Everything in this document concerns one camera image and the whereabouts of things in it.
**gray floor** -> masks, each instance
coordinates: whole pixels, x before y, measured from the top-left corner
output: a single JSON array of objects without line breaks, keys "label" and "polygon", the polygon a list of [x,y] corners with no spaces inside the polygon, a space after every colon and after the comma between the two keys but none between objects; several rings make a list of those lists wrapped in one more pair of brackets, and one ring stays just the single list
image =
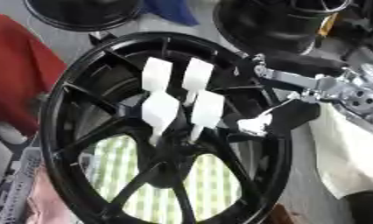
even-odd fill
[{"label": "gray floor", "polygon": [[[184,32],[218,42],[232,50],[215,29],[212,9],[215,0],[189,0],[201,25],[194,28],[168,23],[153,15],[117,28],[112,32],[123,35],[132,32],[172,31]],[[67,64],[90,49],[86,33],[62,31],[40,23],[26,11],[21,0],[0,0],[0,13],[10,16],[35,33]],[[335,199],[322,185],[315,170],[313,138],[308,126],[293,131],[294,163],[289,184],[282,203],[294,214],[299,224],[350,224],[352,223],[345,201]]]}]

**wheel rim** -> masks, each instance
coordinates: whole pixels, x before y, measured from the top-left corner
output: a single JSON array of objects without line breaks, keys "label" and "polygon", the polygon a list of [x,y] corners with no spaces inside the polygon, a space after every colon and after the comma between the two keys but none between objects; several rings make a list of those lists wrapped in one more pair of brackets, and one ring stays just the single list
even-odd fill
[{"label": "wheel rim", "polygon": [[[143,139],[144,134],[141,133],[147,131],[147,126],[136,117],[116,115],[117,109],[114,105],[116,105],[115,102],[142,93],[139,89],[138,76],[144,59],[149,56],[170,60],[175,63],[175,67],[179,66],[181,70],[187,65],[190,57],[207,60],[215,65],[214,75],[218,75],[217,77],[226,76],[224,71],[233,71],[237,61],[240,60],[238,56],[225,48],[201,38],[170,32],[153,32],[124,36],[97,47],[66,70],[43,107],[41,143],[46,167],[56,191],[71,210],[87,223],[123,223],[123,221],[126,223],[149,223],[130,217],[118,207],[120,202],[128,199],[131,193],[137,190],[137,187],[140,187],[152,176],[145,171],[155,169],[163,163],[162,160],[154,159],[157,163],[152,161],[147,163],[135,180],[132,180],[122,190],[113,203],[105,201],[89,184],[80,166],[75,165],[79,153],[88,144],[114,136],[116,133],[126,133],[135,138],[138,148],[146,143],[145,140],[141,141],[139,138]],[[111,88],[107,87],[106,91],[98,92],[100,94],[93,94],[94,91],[88,89],[90,80],[96,79],[103,69],[112,70],[117,69],[116,67],[121,67],[124,71],[118,85],[113,83]],[[216,91],[223,88],[214,87],[214,85],[222,85],[222,80],[215,81],[213,79],[212,82],[214,84],[209,87],[210,90]],[[222,90],[222,94],[231,99],[234,92],[225,89]],[[277,100],[273,92],[266,88],[248,89],[248,95],[258,98],[260,109],[267,108]],[[73,114],[71,111],[74,111],[74,105],[81,102],[90,102],[116,118],[89,131],[88,136],[84,134],[76,136],[79,129],[77,122],[69,120],[71,119],[70,115]],[[188,153],[191,153],[188,155],[203,153],[216,155],[236,175],[242,187],[242,197],[233,206],[201,223],[259,223],[270,212],[284,190],[292,160],[289,136],[257,139],[263,147],[264,156],[262,159],[266,158],[268,162],[267,165],[257,167],[257,173],[253,180],[229,146],[230,141],[241,142],[244,140],[236,133],[229,133],[225,129],[205,131],[201,142],[213,146],[213,150],[207,151],[207,148],[204,148],[204,151],[197,148],[186,149]],[[175,165],[175,162],[169,162],[173,157],[168,158],[169,160],[166,160],[167,166]],[[172,188],[179,199],[183,223],[194,223],[193,212],[191,213],[185,188],[180,181],[174,183]]]},{"label": "wheel rim", "polygon": [[140,0],[24,0],[24,3],[27,10],[43,23],[74,32],[116,28],[133,19],[142,6]]}]

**red cloth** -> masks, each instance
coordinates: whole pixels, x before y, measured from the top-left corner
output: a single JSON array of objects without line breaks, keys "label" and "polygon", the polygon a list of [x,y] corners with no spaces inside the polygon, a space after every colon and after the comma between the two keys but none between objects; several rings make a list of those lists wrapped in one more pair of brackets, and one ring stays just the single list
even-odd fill
[{"label": "red cloth", "polygon": [[49,92],[66,65],[22,25],[0,15],[0,122],[24,135],[38,129],[27,105]]}]

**metal arm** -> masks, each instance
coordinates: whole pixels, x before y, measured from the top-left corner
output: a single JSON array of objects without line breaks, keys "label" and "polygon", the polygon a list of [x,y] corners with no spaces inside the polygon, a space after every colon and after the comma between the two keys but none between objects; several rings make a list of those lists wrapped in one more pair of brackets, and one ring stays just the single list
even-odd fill
[{"label": "metal arm", "polygon": [[373,66],[362,65],[359,72],[344,67],[342,74],[333,77],[316,74],[314,78],[296,73],[270,69],[263,54],[253,62],[255,74],[262,81],[275,81],[299,87],[299,93],[264,111],[255,119],[240,120],[239,130],[255,136],[288,131],[319,116],[318,102],[332,103],[351,122],[373,132]]}]

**black wheel rim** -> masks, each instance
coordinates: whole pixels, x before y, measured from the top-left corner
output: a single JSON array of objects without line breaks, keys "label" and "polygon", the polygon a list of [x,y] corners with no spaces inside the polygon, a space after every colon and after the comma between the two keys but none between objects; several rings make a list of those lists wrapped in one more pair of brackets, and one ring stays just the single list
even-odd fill
[{"label": "black wheel rim", "polygon": [[223,37],[247,53],[305,53],[325,18],[351,0],[223,0],[214,21]]},{"label": "black wheel rim", "polygon": [[74,32],[116,28],[136,17],[142,7],[141,0],[24,0],[24,3],[43,23]]},{"label": "black wheel rim", "polygon": [[[86,223],[150,223],[130,217],[118,207],[152,177],[150,171],[155,170],[158,165],[164,161],[169,167],[176,164],[172,160],[173,157],[167,157],[166,160],[154,157],[110,203],[94,190],[80,166],[76,165],[79,153],[88,144],[116,133],[129,134],[135,138],[138,147],[146,144],[145,140],[141,140],[143,135],[139,131],[145,132],[147,126],[136,117],[117,115],[116,102],[141,94],[138,76],[145,62],[144,59],[150,56],[170,60],[174,63],[174,67],[179,65],[181,70],[185,69],[190,57],[207,60],[215,65],[213,77],[226,76],[226,71],[233,71],[236,63],[241,60],[229,50],[201,38],[170,32],[151,32],[124,36],[96,47],[66,70],[53,88],[41,112],[41,143],[46,167],[56,191],[71,210]],[[112,70],[117,67],[122,69],[119,72],[120,79],[117,85],[107,87],[101,93],[94,93],[94,90],[88,88],[90,81],[96,79],[98,75],[101,77],[103,69]],[[260,109],[267,108],[277,100],[272,90],[260,87],[256,80],[253,80],[255,87],[241,88],[241,90],[229,87],[228,83],[223,84],[222,79],[218,81],[212,79],[212,82],[214,84],[210,84],[210,90],[220,91],[229,98],[235,92],[238,94],[237,97],[239,92],[245,95],[246,89],[248,97],[253,96],[257,99]],[[171,81],[171,85],[177,86],[177,83],[179,83],[177,78]],[[74,99],[76,96],[79,96],[79,101]],[[90,130],[87,135],[76,136],[79,128],[76,122],[70,121],[71,117],[74,117],[70,116],[73,114],[70,111],[74,110],[78,102],[90,102],[112,116],[98,128]],[[242,197],[223,213],[199,223],[259,223],[270,212],[285,188],[292,161],[290,137],[287,135],[253,138],[262,145],[264,154],[262,158],[266,160],[265,164],[257,167],[254,179],[250,178],[240,160],[229,148],[229,142],[241,142],[245,139],[250,140],[249,138],[225,129],[218,129],[205,131],[201,139],[203,143],[211,144],[213,150],[193,148],[188,155],[204,153],[216,155],[238,178],[242,187]],[[175,170],[174,174],[179,176],[178,170]],[[172,189],[182,210],[182,223],[195,223],[194,213],[180,179],[174,182]]]}]

